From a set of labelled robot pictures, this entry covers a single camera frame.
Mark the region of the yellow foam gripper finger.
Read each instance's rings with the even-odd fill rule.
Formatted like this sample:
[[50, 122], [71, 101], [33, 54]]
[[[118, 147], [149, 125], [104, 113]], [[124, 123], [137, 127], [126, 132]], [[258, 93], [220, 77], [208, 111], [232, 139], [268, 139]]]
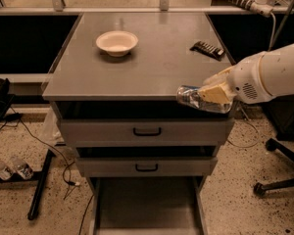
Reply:
[[203, 82], [204, 85], [210, 85], [213, 83], [219, 83], [220, 81], [224, 81], [227, 76], [229, 75], [229, 73], [231, 72], [232, 67], [228, 67], [225, 70], [222, 70], [208, 78], [206, 78]]
[[200, 97], [210, 103], [229, 104], [233, 101], [231, 89], [226, 82], [209, 84], [198, 90]]

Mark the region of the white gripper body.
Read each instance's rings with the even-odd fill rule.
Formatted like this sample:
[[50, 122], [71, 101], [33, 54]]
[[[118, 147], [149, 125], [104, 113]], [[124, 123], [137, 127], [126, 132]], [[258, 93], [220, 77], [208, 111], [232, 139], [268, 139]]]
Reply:
[[244, 58], [229, 72], [227, 82], [236, 99], [245, 104], [257, 104], [273, 99], [263, 85], [261, 78], [261, 62], [266, 52]]

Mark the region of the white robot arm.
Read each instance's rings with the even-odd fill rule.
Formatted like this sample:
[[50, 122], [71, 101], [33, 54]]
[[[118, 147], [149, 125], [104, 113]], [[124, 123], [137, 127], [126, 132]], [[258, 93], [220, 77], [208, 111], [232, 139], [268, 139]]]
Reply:
[[294, 44], [244, 58], [207, 78], [198, 90], [206, 102], [246, 104], [294, 95]]

